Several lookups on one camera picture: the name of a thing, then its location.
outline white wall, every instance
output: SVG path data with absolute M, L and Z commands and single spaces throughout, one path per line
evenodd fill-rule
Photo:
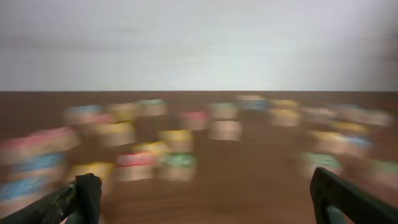
M 0 90 L 398 90 L 395 2 L 1 0 Z

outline yellow block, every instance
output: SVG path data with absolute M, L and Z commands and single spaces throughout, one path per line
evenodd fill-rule
M 160 136 L 166 141 L 183 141 L 192 139 L 191 132 L 188 130 L 178 130 L 178 131 L 161 131 Z

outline black plastic arm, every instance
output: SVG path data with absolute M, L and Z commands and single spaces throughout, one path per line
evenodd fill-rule
M 398 223 L 396 208 L 325 168 L 315 170 L 310 192 L 318 224 L 344 224 L 342 212 L 357 224 Z

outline small box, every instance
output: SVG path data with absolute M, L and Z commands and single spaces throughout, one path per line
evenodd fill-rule
M 63 152 L 79 145 L 77 133 L 69 127 L 41 130 L 31 136 L 42 136 L 48 141 L 51 150 L 49 152 Z
M 135 103 L 111 104 L 108 106 L 108 111 L 117 122 L 134 121 L 137 116 L 137 106 Z
M 388 126 L 393 122 L 391 115 L 378 110 L 369 110 L 366 113 L 365 118 L 366 119 L 363 119 L 363 123 L 377 126 Z
M 372 160 L 373 173 L 371 180 L 393 189 L 398 189 L 398 163 L 391 161 Z
M 267 100 L 258 95 L 238 96 L 239 104 L 244 110 L 266 110 Z
M 330 124 L 332 128 L 347 135 L 363 136 L 368 133 L 368 130 L 360 124 L 349 122 L 333 122 Z
M 150 152 L 135 152 L 118 156 L 118 180 L 150 179 L 154 176 L 155 158 Z
M 210 139 L 239 141 L 242 125 L 237 121 L 214 121 L 211 125 Z
M 92 116 L 101 114 L 102 106 L 89 105 L 89 106 L 74 106 L 66 111 L 66 122 L 68 125 L 81 125 L 91 120 Z
M 160 116 L 167 114 L 166 102 L 161 99 L 141 100 L 139 102 L 145 116 Z
M 330 123 L 337 117 L 337 111 L 329 108 L 307 108 L 303 107 L 302 111 L 308 115 L 310 121 L 315 123 Z
M 301 114 L 294 110 L 270 110 L 272 124 L 278 126 L 297 126 L 299 125 Z
M 190 153 L 170 153 L 160 170 L 167 180 L 189 181 L 195 174 L 197 160 Z
M 365 158 L 371 151 L 372 144 L 369 140 L 357 136 L 348 136 L 348 148 L 345 154 L 359 159 Z
M 2 164 L 17 164 L 35 156 L 36 152 L 28 147 L 26 138 L 17 138 L 4 141 L 1 144 Z
M 348 119 L 349 121 L 359 119 L 362 109 L 357 105 L 344 104 L 344 105 L 330 105 L 329 108 L 337 111 L 338 117 L 341 119 Z
M 296 110 L 300 106 L 294 100 L 271 100 L 271 105 L 275 110 Z
M 91 164 L 75 165 L 70 169 L 66 182 L 74 181 L 77 175 L 94 174 L 102 181 L 102 194 L 108 195 L 112 187 L 111 174 L 113 173 L 113 170 L 114 165 L 108 162 L 94 162 Z
M 238 107 L 234 103 L 212 103 L 210 112 L 213 119 L 233 119 L 238 113 Z
M 81 125 L 81 129 L 85 135 L 92 136 L 98 134 L 98 126 L 102 124 L 113 124 L 116 120 L 110 114 L 101 113 L 98 115 L 90 116 Z
M 329 131 L 311 131 L 310 133 L 317 139 L 318 151 L 334 154 L 345 154 L 348 151 L 349 141 L 340 133 Z
M 190 152 L 193 148 L 192 135 L 189 130 L 161 131 L 159 136 L 172 152 Z
M 0 218 L 6 217 L 45 196 L 47 179 L 31 177 L 6 183 L 0 190 Z
M 182 113 L 181 119 L 184 129 L 200 131 L 207 128 L 208 117 L 204 111 Z
M 333 156 L 311 152 L 305 152 L 301 156 L 304 161 L 303 174 L 310 179 L 317 167 L 323 167 L 336 175 L 342 171 L 341 164 Z
M 164 141 L 145 143 L 142 149 L 153 155 L 156 167 L 164 162 L 166 155 L 171 151 Z
M 134 129 L 130 123 L 102 124 L 98 127 L 104 147 L 121 146 L 134 142 Z
M 46 176 L 49 182 L 59 181 L 65 172 L 64 153 L 51 153 L 32 158 L 15 165 L 11 172 L 11 179 Z

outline wooden block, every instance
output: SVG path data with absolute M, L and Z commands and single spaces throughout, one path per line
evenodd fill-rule
M 35 156 L 34 150 L 29 147 L 26 138 L 10 139 L 1 144 L 0 159 L 2 164 L 21 163 Z
M 391 125 L 394 120 L 390 114 L 378 110 L 369 110 L 364 116 L 365 119 L 362 120 L 363 123 L 377 126 Z
M 337 111 L 338 118 L 354 121 L 360 119 L 362 109 L 357 105 L 330 105 L 329 108 Z
M 271 100 L 271 105 L 275 110 L 296 110 L 300 106 L 294 100 Z
M 372 160 L 371 179 L 393 189 L 398 189 L 398 163 L 392 161 Z
M 238 107 L 234 103 L 212 103 L 210 114 L 213 119 L 233 119 L 238 113 Z
M 89 105 L 89 106 L 74 106 L 67 109 L 65 119 L 67 125 L 81 125 L 87 123 L 92 116 L 101 114 L 102 106 Z
M 112 115 L 101 113 L 90 116 L 80 127 L 85 135 L 93 136 L 98 134 L 98 126 L 102 124 L 113 124 L 115 122 L 116 120 Z
M 241 95 L 238 101 L 244 110 L 265 110 L 268 106 L 267 100 L 258 95 Z
M 272 124 L 278 126 L 299 125 L 301 114 L 294 110 L 270 110 Z
M 189 130 L 161 131 L 159 136 L 172 152 L 190 152 L 193 148 L 192 135 Z
M 107 108 L 117 122 L 133 121 L 137 116 L 137 106 L 135 103 L 111 104 Z
M 356 136 L 348 136 L 347 140 L 349 143 L 345 153 L 347 156 L 363 159 L 370 153 L 372 144 L 367 139 Z
M 165 141 L 147 142 L 140 147 L 143 151 L 149 152 L 154 157 L 154 165 L 159 167 L 165 160 L 166 155 L 171 152 Z
M 365 135 L 368 133 L 368 130 L 360 124 L 349 123 L 349 122 L 333 122 L 330 124 L 332 128 L 335 128 L 337 131 L 348 134 L 348 135 Z
M 214 121 L 211 125 L 210 139 L 239 141 L 242 126 L 237 121 Z
M 135 152 L 118 156 L 118 180 L 150 179 L 154 176 L 155 158 L 150 152 Z
M 323 167 L 336 175 L 342 171 L 341 164 L 333 156 L 311 152 L 305 152 L 301 156 L 304 161 L 303 175 L 309 179 L 317 167 Z
M 15 165 L 11 171 L 11 179 L 44 176 L 49 182 L 56 182 L 63 177 L 65 165 L 65 155 L 61 152 L 37 156 L 25 163 Z
M 195 174 L 197 160 L 190 153 L 170 153 L 160 170 L 167 180 L 189 181 Z
M 320 152 L 345 154 L 349 148 L 348 139 L 340 133 L 329 131 L 312 131 L 317 139 L 316 149 Z
M 6 217 L 48 193 L 45 177 L 30 177 L 4 184 L 0 190 L 0 218 Z
M 112 189 L 112 178 L 114 165 L 108 162 L 94 162 L 91 164 L 75 165 L 67 175 L 66 182 L 75 180 L 77 175 L 94 174 L 102 181 L 101 191 L 103 195 L 108 195 Z
M 204 111 L 185 112 L 181 114 L 182 126 L 191 131 L 200 131 L 207 128 L 208 117 Z
M 134 129 L 130 123 L 102 124 L 98 127 L 104 147 L 120 146 L 134 142 Z
M 167 105 L 164 100 L 141 100 L 139 104 L 142 107 L 144 116 L 160 116 L 167 114 Z
M 69 127 L 40 130 L 31 136 L 41 136 L 48 141 L 48 152 L 63 152 L 79 145 L 77 133 Z
M 301 110 L 308 116 L 311 122 L 315 123 L 330 123 L 337 117 L 337 111 L 329 108 L 303 107 Z

